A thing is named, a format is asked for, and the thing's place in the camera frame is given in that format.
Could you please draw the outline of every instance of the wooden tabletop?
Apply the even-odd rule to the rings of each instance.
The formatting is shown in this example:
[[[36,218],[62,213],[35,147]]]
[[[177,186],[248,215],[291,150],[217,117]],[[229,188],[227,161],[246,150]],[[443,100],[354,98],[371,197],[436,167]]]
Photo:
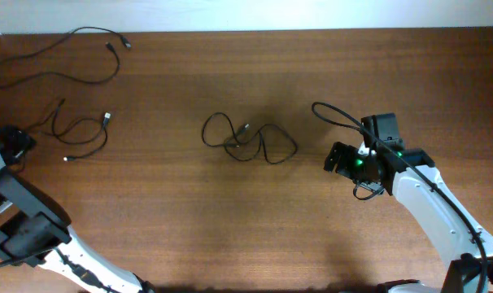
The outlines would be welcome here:
[[[60,203],[73,227],[108,260],[159,286],[306,289],[417,278],[441,286],[445,269],[394,197],[353,198],[353,184],[322,170],[334,142],[362,137],[317,119],[313,102],[359,119],[394,112],[407,147],[423,148],[474,217],[493,234],[493,28],[250,33],[84,34],[0,70],[0,81],[57,70],[105,85],[43,77],[0,90],[0,123],[21,127],[66,102],[78,116],[112,114],[94,146],[64,146],[38,133],[22,177]],[[3,36],[0,59],[57,35]],[[203,122],[276,123],[299,144],[280,165],[248,163],[203,145]],[[336,120],[346,121],[333,114]],[[85,126],[72,135],[89,136]],[[230,135],[212,122],[209,140]],[[274,155],[285,147],[276,140]],[[63,277],[28,266],[0,269],[0,292],[76,292]]]

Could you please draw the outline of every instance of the robotic arm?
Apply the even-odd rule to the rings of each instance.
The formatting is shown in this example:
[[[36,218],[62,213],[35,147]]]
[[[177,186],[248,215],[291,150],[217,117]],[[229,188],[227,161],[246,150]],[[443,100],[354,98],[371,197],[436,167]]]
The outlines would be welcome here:
[[[395,115],[370,116],[362,122],[358,130],[364,130],[363,145],[356,149],[336,142],[325,160],[325,170],[335,169],[350,178],[356,184],[354,196],[358,199],[370,199],[384,191],[394,195],[419,222],[448,267],[441,292],[474,292],[482,272],[482,253],[460,215],[439,193],[445,194],[479,233],[488,277],[493,282],[493,237],[446,187],[434,161],[422,150],[405,149]],[[22,263],[40,266],[62,274],[90,292],[154,293],[149,282],[114,266],[85,245],[67,213],[53,199],[10,171],[7,165],[17,163],[34,144],[17,128],[0,128],[0,216],[12,205],[20,210],[0,225],[0,259],[4,260],[0,267]],[[360,198],[356,195],[359,188],[372,194]],[[379,289],[394,293],[440,292],[412,280],[384,283]]]

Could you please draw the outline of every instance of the white backdrop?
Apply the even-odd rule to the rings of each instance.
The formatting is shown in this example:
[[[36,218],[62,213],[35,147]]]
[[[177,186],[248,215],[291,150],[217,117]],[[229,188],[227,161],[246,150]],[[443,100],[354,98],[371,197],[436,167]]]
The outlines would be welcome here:
[[[0,0],[0,33],[493,26],[493,0]]]

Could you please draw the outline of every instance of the white wall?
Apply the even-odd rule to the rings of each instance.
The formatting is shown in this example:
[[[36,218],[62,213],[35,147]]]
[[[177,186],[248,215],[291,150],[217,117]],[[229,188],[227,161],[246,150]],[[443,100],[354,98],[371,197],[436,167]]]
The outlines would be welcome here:
[[[1,33],[493,25],[493,0],[0,0]]]

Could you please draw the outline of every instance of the table surface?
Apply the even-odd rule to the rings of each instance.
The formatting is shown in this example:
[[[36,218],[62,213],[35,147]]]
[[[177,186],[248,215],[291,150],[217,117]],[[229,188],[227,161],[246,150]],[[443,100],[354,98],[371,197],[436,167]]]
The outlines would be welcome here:
[[[64,146],[34,134],[22,177],[60,203],[73,227],[108,260],[160,286],[306,289],[418,278],[441,286],[445,269],[393,197],[353,198],[352,183],[322,170],[337,141],[361,136],[317,119],[315,101],[355,118],[394,112],[408,147],[423,148],[456,197],[493,234],[493,28],[77,35],[0,81],[42,70],[84,78],[114,67],[104,85],[43,77],[0,90],[0,123],[24,127],[65,98],[59,127],[110,112],[109,142]],[[57,35],[3,36],[0,59]],[[203,122],[273,122],[299,144],[280,165],[248,163],[203,145]],[[340,117],[331,115],[337,120]],[[89,136],[87,125],[72,135]],[[212,122],[209,139],[230,135]],[[272,142],[274,155],[286,147]],[[0,292],[75,292],[59,275],[0,269]]]

